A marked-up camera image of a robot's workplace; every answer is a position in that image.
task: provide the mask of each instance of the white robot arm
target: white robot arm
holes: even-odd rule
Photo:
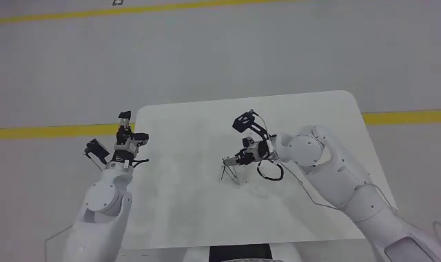
[[[132,181],[138,148],[148,142],[148,134],[130,130],[130,112],[122,112],[116,133],[115,152],[110,162],[109,154],[96,139],[88,143],[85,155],[91,152],[105,164],[100,181],[86,193],[83,205],[75,219],[66,243],[63,262],[112,262],[116,260],[130,208],[132,195],[127,185]]]
[[[356,224],[378,261],[441,261],[440,244],[398,216],[370,174],[330,131],[316,125],[304,127],[296,136],[270,135],[254,123],[253,115],[258,116],[253,110],[244,113],[233,127],[239,132],[249,128],[263,140],[245,138],[244,149],[225,159],[226,166],[263,159],[293,161],[320,195]],[[325,148],[331,158],[319,164]]]

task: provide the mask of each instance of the yellow floor line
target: yellow floor line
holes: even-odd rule
[[[97,16],[109,16],[118,14],[137,14],[145,12],[158,12],[158,11],[172,11],[172,10],[186,10],[195,8],[209,8],[214,6],[238,6],[244,4],[253,3],[273,3],[278,1],[302,1],[302,0],[214,0],[214,1],[195,1],[191,3],[175,3],[175,4],[163,4],[156,6],[138,6],[127,8],[112,8],[102,10],[88,10],[78,12],[65,12],[65,13],[51,13],[51,14],[36,14],[28,16],[15,16],[0,18],[0,23],[19,23],[25,21],[43,21],[43,20],[55,20],[55,19],[72,19],[72,18],[84,18],[84,17],[97,17]]]
[[[405,125],[441,123],[441,110],[364,113],[366,125]],[[117,124],[71,125],[52,127],[0,128],[0,140],[61,137],[114,136]]]

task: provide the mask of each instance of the small wire stand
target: small wire stand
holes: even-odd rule
[[[222,180],[224,173],[227,173],[227,175],[233,180],[233,182],[234,182],[236,185],[240,186],[239,178],[238,178],[238,176],[237,176],[236,168],[234,167],[234,165],[233,165],[233,170],[232,170],[229,166],[226,166],[226,165],[225,165],[225,160],[224,160],[223,158],[222,158],[222,162],[223,162],[224,164],[223,164],[222,176],[220,177],[220,179]]]

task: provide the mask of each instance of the white table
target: white table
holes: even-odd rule
[[[130,186],[133,206],[125,249],[358,239],[363,235],[341,212],[314,205],[290,173],[262,179],[256,164],[236,168],[240,187],[220,180],[222,157],[242,148],[233,120],[253,108],[272,134],[296,134],[320,124],[371,173],[395,205],[354,97],[345,91],[151,105],[136,117],[136,132],[150,134]],[[315,200],[325,200],[298,173]]]

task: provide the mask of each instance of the black cable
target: black cable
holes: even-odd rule
[[[260,171],[260,164],[261,164],[261,163],[262,163],[262,159],[260,160],[260,162],[259,162],[258,165],[257,165],[257,173],[259,173],[259,175],[260,175],[262,178],[264,178],[265,180],[269,180],[269,181],[282,181],[282,179],[283,179],[283,175],[285,174],[285,172],[283,171],[282,166],[280,166],[278,163],[277,163],[277,164],[274,164],[275,166],[277,166],[277,167],[280,169],[280,177],[278,177],[278,178],[270,178],[270,177],[265,177],[265,176],[263,176],[262,172]]]
[[[146,163],[146,162],[148,162],[149,161],[149,159],[141,159],[140,161],[135,161],[135,160],[133,160],[133,162],[135,163],[135,165],[133,166],[133,168],[135,168],[136,166],[138,166],[138,165],[140,165],[140,164],[142,164],[142,163]]]

